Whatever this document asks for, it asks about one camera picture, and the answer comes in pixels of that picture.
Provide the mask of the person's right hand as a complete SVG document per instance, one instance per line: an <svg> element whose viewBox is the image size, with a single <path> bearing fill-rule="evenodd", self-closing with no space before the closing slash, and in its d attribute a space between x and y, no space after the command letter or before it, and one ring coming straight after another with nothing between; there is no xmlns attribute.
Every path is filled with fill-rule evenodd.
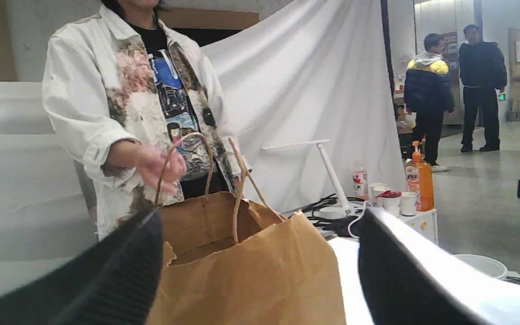
<svg viewBox="0 0 520 325"><path fill-rule="evenodd" d="M135 167L146 185L167 194L178 192L177 183L186 173L186 163L177 150L167 153L144 144L136 151Z"/></svg>

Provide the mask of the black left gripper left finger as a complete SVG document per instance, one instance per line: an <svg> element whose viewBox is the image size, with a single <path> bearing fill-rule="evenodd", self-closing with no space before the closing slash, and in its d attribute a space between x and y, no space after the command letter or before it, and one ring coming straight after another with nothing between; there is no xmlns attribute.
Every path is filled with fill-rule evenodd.
<svg viewBox="0 0 520 325"><path fill-rule="evenodd" d="M62 267L0 296L0 325L143 325L162 268L162 222L147 210Z"/></svg>

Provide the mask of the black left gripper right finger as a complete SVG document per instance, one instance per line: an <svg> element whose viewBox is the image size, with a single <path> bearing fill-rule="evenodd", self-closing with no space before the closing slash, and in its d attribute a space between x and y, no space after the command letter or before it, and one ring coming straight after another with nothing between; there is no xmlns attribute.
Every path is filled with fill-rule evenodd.
<svg viewBox="0 0 520 325"><path fill-rule="evenodd" d="M359 220L358 273L376 325L480 325L369 209Z"/></svg>

